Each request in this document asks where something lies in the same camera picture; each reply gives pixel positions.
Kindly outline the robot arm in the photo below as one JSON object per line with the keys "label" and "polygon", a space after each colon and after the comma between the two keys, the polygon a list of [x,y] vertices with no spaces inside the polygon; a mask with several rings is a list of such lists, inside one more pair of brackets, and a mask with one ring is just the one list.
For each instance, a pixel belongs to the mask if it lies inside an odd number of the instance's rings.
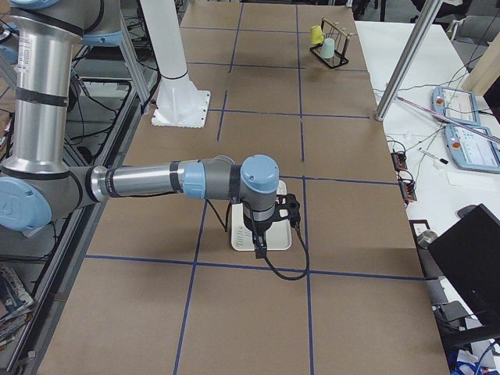
{"label": "robot arm", "polygon": [[2,164],[1,224],[33,230],[109,198],[182,193],[242,203],[255,254],[278,221],[279,169],[266,155],[236,164],[226,156],[143,167],[70,167],[63,161],[73,47],[118,45],[118,1],[14,1],[20,31],[12,154]]}

